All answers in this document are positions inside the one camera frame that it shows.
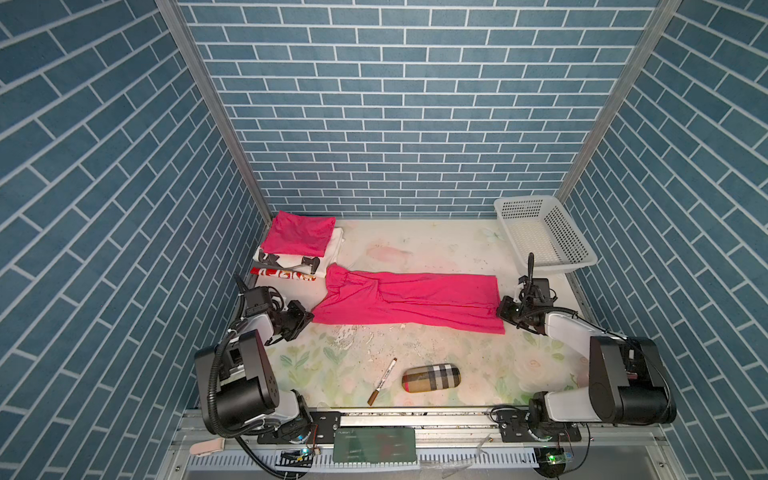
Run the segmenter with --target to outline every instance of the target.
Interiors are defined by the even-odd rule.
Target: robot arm
[[[505,296],[498,316],[519,329],[559,340],[589,358],[589,387],[535,394],[529,405],[533,423],[672,422],[677,410],[656,344],[643,337],[610,333],[574,310],[554,306],[557,298],[549,295],[549,281],[533,278],[533,262],[530,253],[528,275],[520,279],[520,302]]]
[[[303,442],[312,422],[310,414],[301,395],[278,390],[264,346],[295,339],[313,314],[295,300],[283,311],[283,298],[274,288],[248,289],[239,277],[236,280],[240,295],[227,336],[194,356],[204,424],[209,432],[222,436],[258,431]],[[217,374],[211,375],[217,354]],[[209,408],[211,394],[216,412]]]
[[[545,393],[538,400],[551,421],[649,425],[674,420],[677,410],[653,341],[613,336],[562,313],[547,315],[545,331],[589,358],[589,387]]]

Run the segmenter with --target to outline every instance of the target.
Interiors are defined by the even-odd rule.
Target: ventilated grille
[[[509,227],[512,240],[521,252],[533,252],[536,256],[536,266],[559,265],[563,260],[558,249],[552,243],[547,227],[538,218],[517,220]]]
[[[579,263],[589,254],[589,249],[581,241],[576,230],[563,215],[562,210],[553,208],[546,217],[544,223],[549,227],[558,246],[561,248],[569,263]]]
[[[502,206],[502,218],[538,218],[542,199],[523,200]]]
[[[474,463],[469,468],[527,468],[538,466],[535,462],[534,450],[523,447],[504,447],[486,449],[486,454],[481,455],[480,458],[476,458]],[[285,469],[289,471],[301,472],[301,468],[280,468],[277,464],[278,461],[282,461],[280,458],[280,451],[270,452],[269,454],[263,454],[256,451],[256,454],[264,460],[268,465],[276,467],[276,469]],[[440,465],[435,463],[445,463],[446,467],[456,467],[457,462],[469,460],[475,456],[475,449],[418,449],[417,462],[386,462],[386,463],[334,463],[333,462],[333,450],[325,449],[320,455],[315,457],[312,471],[314,473],[331,473],[331,472],[392,472],[397,470],[417,470],[420,468],[426,468],[430,466],[432,468],[440,468]],[[257,470],[259,467],[255,466],[245,452],[240,451],[226,451],[218,452],[207,457],[190,457],[187,463],[188,471],[207,471],[207,472],[222,472],[222,471],[244,471],[244,470]]]

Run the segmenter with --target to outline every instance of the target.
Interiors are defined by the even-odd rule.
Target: metal frame
[[[219,128],[224,143],[227,144],[237,170],[243,177],[251,197],[256,202],[256,206],[266,223],[266,230],[269,230],[269,227],[272,226],[270,206],[264,199],[259,184],[253,176],[253,169],[243,150],[243,145],[237,138],[230,116],[224,109],[214,82],[211,80],[210,73],[205,66],[203,58],[200,56],[200,51],[197,50],[197,44],[194,38],[192,38],[192,32],[187,25],[187,21],[184,19],[184,14],[181,12],[177,0],[156,0],[156,3],[160,9],[160,14],[163,16],[163,20],[168,25],[170,35],[176,41],[176,46],[179,48],[181,56],[184,57],[184,61],[190,69],[190,74],[192,74],[197,89],[200,90],[200,94],[203,96],[203,100],[208,106],[216,126]]]
[[[648,61],[651,52],[656,48],[656,44],[661,39],[661,35],[664,33],[664,29],[669,25],[670,20],[677,11],[677,7],[680,6],[681,0],[660,0],[659,5],[654,9],[654,12],[650,15],[648,23],[645,25],[643,34],[637,45],[632,50],[627,63],[624,65],[624,69],[621,71],[619,78],[616,80],[614,89],[608,95],[608,99],[605,102],[602,110],[598,114],[598,118],[594,121],[592,130],[589,131],[587,137],[584,139],[584,143],[581,145],[574,163],[571,165],[571,169],[563,177],[563,181],[560,184],[555,197],[563,204],[571,194],[571,191],[576,186],[581,174],[584,173],[584,169],[589,165],[592,155],[597,150],[598,145],[603,140],[605,133],[608,131],[608,127],[611,126],[611,122],[616,117],[619,108],[624,103],[624,99],[632,89],[632,85],[640,76],[640,72],[645,66],[645,62]]]
[[[579,309],[581,310],[581,315],[583,315],[584,318],[589,320],[590,322],[596,325],[600,325],[600,323],[598,322],[597,316],[595,316],[594,314],[594,310],[592,309],[592,306],[589,304],[587,295],[584,293],[584,288],[582,288],[581,282],[576,276],[576,273],[575,272],[566,273],[565,279],[568,281],[568,285],[571,287],[571,290],[573,291],[574,296],[576,297],[576,302],[578,303]]]
[[[467,448],[476,447],[478,441],[487,435],[491,441],[483,449],[518,447],[556,446],[557,442],[520,442],[504,443],[498,426],[486,415],[490,407],[423,407],[423,408],[350,408],[350,409],[310,409],[311,412],[337,411],[342,413],[341,426],[410,426],[416,428],[417,448]],[[683,479],[682,469],[672,453],[667,437],[658,425],[628,426],[610,424],[590,424],[591,440],[582,435],[576,446],[645,446],[648,458],[654,463],[654,469],[660,480]],[[178,430],[168,448],[158,480],[181,480],[189,460],[189,448],[197,442],[210,440],[213,436],[205,429],[199,409],[184,412]],[[249,442],[253,450],[274,451],[285,445],[259,445]],[[332,449],[332,445],[322,445],[323,449]],[[233,440],[224,442],[224,449],[240,449]]]

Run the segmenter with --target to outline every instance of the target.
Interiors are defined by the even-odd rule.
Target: white plastic basket
[[[572,272],[598,262],[598,256],[557,198],[499,198],[493,207],[515,251],[521,274],[528,268],[530,252],[535,255],[535,275]]]

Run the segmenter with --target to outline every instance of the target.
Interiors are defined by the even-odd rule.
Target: black bracket
[[[317,433],[310,441],[317,445],[333,444],[336,430],[341,428],[341,412],[312,412],[312,418],[317,425]]]
[[[580,442],[581,433],[574,423],[543,422],[535,432],[528,427],[528,413],[518,410],[499,410],[498,430],[502,434],[504,443],[520,442],[556,442],[560,443]]]
[[[528,254],[528,275],[523,275],[518,279],[523,288],[520,291],[520,303],[509,295],[502,299],[502,304],[496,309],[496,316],[534,335],[546,335],[544,321],[546,313],[537,313],[535,315],[526,315],[529,310],[536,310],[541,307],[551,307],[557,296],[550,296],[549,280],[546,278],[533,277],[533,253]]]
[[[314,275],[317,272],[317,269],[320,268],[320,258],[319,257],[302,257],[301,264],[307,265],[308,267],[310,267],[310,275]]]
[[[307,445],[333,444],[333,438],[341,426],[341,412],[312,412],[312,422],[309,424],[309,433],[306,437]],[[284,435],[259,435],[257,441],[260,445],[295,445],[288,441],[291,437]]]

